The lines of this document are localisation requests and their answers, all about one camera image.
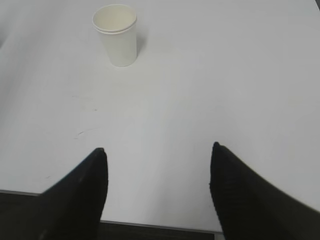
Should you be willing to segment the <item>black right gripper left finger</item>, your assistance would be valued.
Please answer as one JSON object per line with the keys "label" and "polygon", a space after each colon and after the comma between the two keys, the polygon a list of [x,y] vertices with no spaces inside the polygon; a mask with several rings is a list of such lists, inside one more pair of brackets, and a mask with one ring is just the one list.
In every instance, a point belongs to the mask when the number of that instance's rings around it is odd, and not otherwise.
{"label": "black right gripper left finger", "polygon": [[40,240],[95,240],[108,193],[102,147],[39,197]]}

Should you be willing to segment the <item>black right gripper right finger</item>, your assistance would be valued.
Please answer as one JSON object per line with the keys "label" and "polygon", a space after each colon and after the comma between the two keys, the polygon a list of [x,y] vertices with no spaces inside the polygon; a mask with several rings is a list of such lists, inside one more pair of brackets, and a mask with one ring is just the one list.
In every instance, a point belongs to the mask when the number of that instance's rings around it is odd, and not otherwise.
{"label": "black right gripper right finger", "polygon": [[320,213],[215,142],[209,189],[226,240],[318,240]]}

